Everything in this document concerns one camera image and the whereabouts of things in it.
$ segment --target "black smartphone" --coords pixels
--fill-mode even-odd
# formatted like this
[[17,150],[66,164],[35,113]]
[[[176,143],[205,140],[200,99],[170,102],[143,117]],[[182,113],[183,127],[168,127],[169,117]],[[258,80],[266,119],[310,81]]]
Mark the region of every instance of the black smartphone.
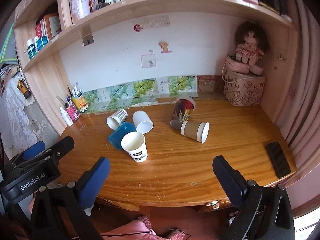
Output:
[[279,142],[267,144],[266,149],[277,177],[281,179],[288,175],[291,170]]

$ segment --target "white paper cup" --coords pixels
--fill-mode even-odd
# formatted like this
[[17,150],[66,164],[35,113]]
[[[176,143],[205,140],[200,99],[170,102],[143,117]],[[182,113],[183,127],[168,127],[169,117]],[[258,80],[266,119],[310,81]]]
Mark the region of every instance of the white paper cup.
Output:
[[107,117],[107,125],[112,129],[116,130],[121,124],[127,119],[128,113],[124,109],[116,111],[114,114]]
[[150,132],[153,128],[153,122],[145,111],[135,112],[132,116],[132,120],[137,132],[144,134]]
[[148,158],[146,138],[142,133],[130,132],[121,141],[121,147],[137,163],[142,163]]

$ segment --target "white squeeze bottle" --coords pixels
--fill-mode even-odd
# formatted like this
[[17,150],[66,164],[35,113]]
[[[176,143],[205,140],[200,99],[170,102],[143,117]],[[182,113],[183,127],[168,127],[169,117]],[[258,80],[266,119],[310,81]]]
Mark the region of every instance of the white squeeze bottle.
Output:
[[63,120],[66,121],[67,125],[68,126],[72,125],[73,124],[72,119],[70,118],[69,114],[62,107],[60,107],[60,112],[61,112]]

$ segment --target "wooden desk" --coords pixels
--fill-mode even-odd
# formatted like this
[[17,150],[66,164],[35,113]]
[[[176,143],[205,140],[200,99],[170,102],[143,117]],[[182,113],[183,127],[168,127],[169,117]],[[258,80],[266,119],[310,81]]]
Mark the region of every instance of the wooden desk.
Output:
[[107,114],[84,114],[67,127],[62,138],[70,135],[75,148],[59,162],[60,181],[77,181],[100,156],[109,158],[111,171],[99,192],[104,199],[145,206],[192,206],[225,198],[212,171],[212,160],[223,155],[245,179],[261,186],[280,181],[273,170],[265,145],[279,141],[292,173],[296,166],[291,151],[277,127],[260,106],[232,106],[226,100],[196,101],[190,120],[209,122],[207,141],[201,144],[184,137],[169,124],[174,105],[135,107],[144,110],[154,122],[145,134],[148,159],[133,161],[125,151],[107,141],[112,130]]

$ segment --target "rag doll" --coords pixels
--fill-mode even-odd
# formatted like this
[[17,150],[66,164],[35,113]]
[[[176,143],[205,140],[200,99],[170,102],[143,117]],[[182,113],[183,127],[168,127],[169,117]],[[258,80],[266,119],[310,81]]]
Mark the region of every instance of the rag doll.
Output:
[[235,34],[236,60],[253,66],[261,55],[269,49],[266,33],[257,24],[251,22],[242,23]]

